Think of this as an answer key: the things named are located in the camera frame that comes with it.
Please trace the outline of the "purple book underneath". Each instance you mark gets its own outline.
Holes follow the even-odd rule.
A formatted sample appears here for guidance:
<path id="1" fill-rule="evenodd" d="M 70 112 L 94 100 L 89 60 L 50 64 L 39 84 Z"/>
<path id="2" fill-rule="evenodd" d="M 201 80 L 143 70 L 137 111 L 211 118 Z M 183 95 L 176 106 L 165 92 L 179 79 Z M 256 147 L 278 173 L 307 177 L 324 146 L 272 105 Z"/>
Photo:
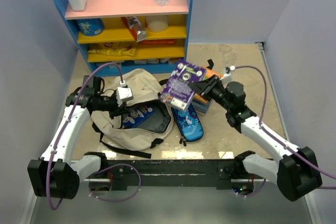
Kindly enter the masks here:
<path id="1" fill-rule="evenodd" d="M 205 68 L 180 59 L 161 92 L 160 101 L 179 111 L 186 111 L 195 94 L 188 84 L 202 81 L 205 73 Z"/>

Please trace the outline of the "blue comic book top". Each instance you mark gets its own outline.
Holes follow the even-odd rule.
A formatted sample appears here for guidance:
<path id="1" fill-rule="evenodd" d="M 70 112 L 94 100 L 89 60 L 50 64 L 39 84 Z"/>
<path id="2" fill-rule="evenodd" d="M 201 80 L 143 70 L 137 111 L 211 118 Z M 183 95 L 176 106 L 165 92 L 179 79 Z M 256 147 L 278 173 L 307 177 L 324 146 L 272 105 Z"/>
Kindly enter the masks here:
<path id="1" fill-rule="evenodd" d="M 122 126 L 127 129 L 132 129 L 143 122 L 155 113 L 155 108 L 150 105 L 135 106 L 131 111 L 122 117 Z"/>

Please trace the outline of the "blue dinosaur pencil case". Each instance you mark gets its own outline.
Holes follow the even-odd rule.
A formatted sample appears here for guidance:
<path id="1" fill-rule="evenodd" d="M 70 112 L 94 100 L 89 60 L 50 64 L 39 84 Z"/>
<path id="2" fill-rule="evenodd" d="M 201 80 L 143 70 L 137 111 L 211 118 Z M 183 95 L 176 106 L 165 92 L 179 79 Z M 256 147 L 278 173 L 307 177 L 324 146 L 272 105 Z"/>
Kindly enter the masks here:
<path id="1" fill-rule="evenodd" d="M 180 144 L 187 146 L 187 144 L 197 142 L 204 136 L 203 127 L 192 105 L 186 111 L 180 111 L 176 108 L 171 108 L 171 111 L 181 135 Z"/>

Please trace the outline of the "beige canvas backpack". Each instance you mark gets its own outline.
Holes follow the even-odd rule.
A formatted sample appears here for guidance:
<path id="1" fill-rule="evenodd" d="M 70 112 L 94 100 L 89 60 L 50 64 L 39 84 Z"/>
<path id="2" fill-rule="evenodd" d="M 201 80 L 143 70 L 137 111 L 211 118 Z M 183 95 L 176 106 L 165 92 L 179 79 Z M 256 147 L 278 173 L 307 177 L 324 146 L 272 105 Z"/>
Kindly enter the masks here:
<path id="1" fill-rule="evenodd" d="M 125 81 L 133 92 L 133 100 L 125 104 L 126 114 L 110 116 L 108 112 L 93 111 L 91 118 L 93 127 L 101 137 L 107 137 L 119 144 L 119 147 L 105 143 L 108 149 L 125 155 L 151 158 L 146 150 L 153 149 L 163 143 L 173 126 L 177 126 L 171 111 L 171 106 L 160 101 L 160 95 L 167 82 L 158 81 L 144 69 L 134 69 L 122 77 L 116 77 L 107 89 L 107 96 L 116 95 L 120 81 Z M 127 129 L 122 126 L 122 117 L 133 107 L 150 105 L 155 113 L 139 126 Z"/>

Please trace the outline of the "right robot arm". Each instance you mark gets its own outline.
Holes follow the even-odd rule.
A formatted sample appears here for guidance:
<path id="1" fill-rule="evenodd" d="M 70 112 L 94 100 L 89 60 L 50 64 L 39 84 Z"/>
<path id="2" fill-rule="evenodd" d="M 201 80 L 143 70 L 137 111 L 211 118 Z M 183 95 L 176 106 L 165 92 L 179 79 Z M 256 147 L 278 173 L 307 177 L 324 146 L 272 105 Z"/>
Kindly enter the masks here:
<path id="1" fill-rule="evenodd" d="M 250 174 L 277 185 L 290 201 L 322 186 L 321 173 L 315 153 L 309 147 L 299 148 L 266 127 L 245 103 L 244 86 L 236 81 L 224 86 L 218 76 L 189 83 L 189 87 L 205 100 L 214 100 L 226 110 L 228 124 L 266 151 L 271 159 L 253 151 L 245 151 L 234 158 L 233 175 L 246 178 Z"/>

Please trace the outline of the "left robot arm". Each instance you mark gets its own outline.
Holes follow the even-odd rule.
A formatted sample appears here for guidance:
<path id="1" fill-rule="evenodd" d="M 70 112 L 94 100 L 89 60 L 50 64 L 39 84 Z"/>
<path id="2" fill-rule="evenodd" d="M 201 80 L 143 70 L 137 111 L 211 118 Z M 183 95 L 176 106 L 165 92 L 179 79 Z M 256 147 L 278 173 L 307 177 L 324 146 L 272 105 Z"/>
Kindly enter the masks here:
<path id="1" fill-rule="evenodd" d="M 108 174 L 107 157 L 100 152 L 87 152 L 72 163 L 71 158 L 80 133 L 93 111 L 118 109 L 116 95 L 103 94 L 104 80 L 87 76 L 82 86 L 66 98 L 66 107 L 60 126 L 47 149 L 39 159 L 32 159 L 27 171 L 37 197 L 73 199 L 80 183 L 90 175 L 103 178 Z"/>

